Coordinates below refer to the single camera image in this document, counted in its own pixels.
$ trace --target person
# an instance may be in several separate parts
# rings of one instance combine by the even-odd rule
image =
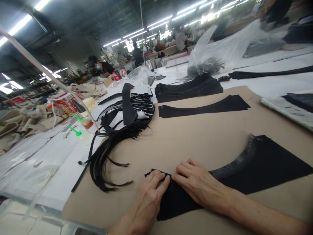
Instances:
[[[112,65],[110,65],[107,61],[106,62],[99,61],[95,55],[89,56],[88,65],[92,68],[97,69],[99,75],[102,78],[109,77],[110,74],[113,74],[113,72],[115,71]]]
[[[312,234],[312,225],[260,204],[217,181],[195,159],[176,167],[172,175],[191,198],[202,207],[227,216],[257,234]],[[114,234],[146,234],[156,221],[170,177],[153,171],[139,185],[130,210],[110,230]]]
[[[126,60],[125,57],[122,56],[121,52],[117,52],[116,60],[118,64],[120,65],[121,69],[125,69],[125,65],[126,65],[126,62],[128,62],[128,60]]]
[[[143,63],[142,51],[137,47],[137,43],[135,41],[133,42],[133,47],[133,57],[135,58],[136,64],[140,65]]]
[[[180,32],[176,36],[176,47],[178,51],[186,51],[187,50],[187,37],[185,36],[185,28],[181,27]]]

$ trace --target metal pole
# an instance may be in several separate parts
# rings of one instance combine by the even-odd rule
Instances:
[[[72,90],[68,89],[62,82],[57,80],[55,77],[52,76],[51,73],[49,73],[42,65],[39,63],[38,60],[36,60],[35,57],[33,57],[14,37],[9,35],[9,33],[2,27],[0,24],[0,33],[5,36],[12,44],[13,46],[19,50],[19,52],[26,57],[33,65],[35,65],[41,72],[45,73],[55,84],[57,84],[62,90],[65,92],[70,92],[77,100],[78,102],[86,109],[87,113],[91,117],[91,120],[94,122],[96,125],[96,128],[98,132],[100,133],[100,130],[97,126],[96,121],[94,118],[91,116],[91,113],[89,112],[87,106],[84,104],[84,102],[73,92]]]

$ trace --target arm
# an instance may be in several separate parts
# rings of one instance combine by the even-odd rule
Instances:
[[[197,204],[230,217],[255,233],[311,234],[313,232],[310,224],[260,204],[239,191],[224,186],[192,158],[187,162],[181,162],[172,178]]]
[[[159,171],[153,171],[140,184],[135,201],[122,219],[111,229],[114,234],[146,234],[157,219],[161,198],[170,183],[170,177]]]

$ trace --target brown paper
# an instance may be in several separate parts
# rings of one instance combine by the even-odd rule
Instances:
[[[110,229],[129,210],[138,185],[151,168],[173,174],[182,160],[195,158],[207,170],[229,164],[245,149],[250,133],[266,135],[313,166],[313,135],[303,127],[259,103],[260,97],[246,86],[224,93],[168,102],[179,108],[213,104],[228,95],[239,94],[251,108],[247,111],[199,114],[160,118],[158,107],[149,127],[136,140],[119,143],[110,157],[127,168],[107,163],[107,175],[113,183],[133,180],[116,192],[104,193],[93,183],[89,170],[67,200],[62,216],[88,225]],[[313,205],[313,175],[250,194],[249,197],[309,220]],[[150,234],[246,234],[250,233],[228,218],[205,209],[191,211],[173,219],[156,222]]]

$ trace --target finger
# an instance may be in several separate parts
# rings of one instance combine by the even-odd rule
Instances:
[[[153,177],[153,179],[151,180],[151,185],[153,188],[157,188],[158,183],[165,178],[165,173],[161,173],[159,171],[157,171]]]
[[[155,173],[156,173],[156,171],[151,171],[151,173],[146,177],[146,181],[147,182],[151,182],[151,180],[153,179]]]
[[[176,173],[180,174],[180,175],[184,175],[186,177],[189,177],[190,176],[190,169],[188,169],[187,167],[185,167],[183,165],[177,165]]]
[[[159,196],[163,196],[166,192],[167,188],[169,187],[171,181],[170,176],[166,176],[165,180],[157,187],[156,191],[158,192]]]
[[[186,162],[186,161],[182,161],[180,164],[181,164],[182,166],[184,166],[184,167],[190,169],[190,170],[192,170],[193,167],[194,167],[193,165],[191,165],[190,163],[188,163],[188,162]]]
[[[181,175],[172,175],[172,179],[182,187],[186,187],[188,184],[188,179]]]
[[[201,166],[196,160],[194,160],[193,158],[189,158],[187,160],[187,163],[193,165],[193,166]]]

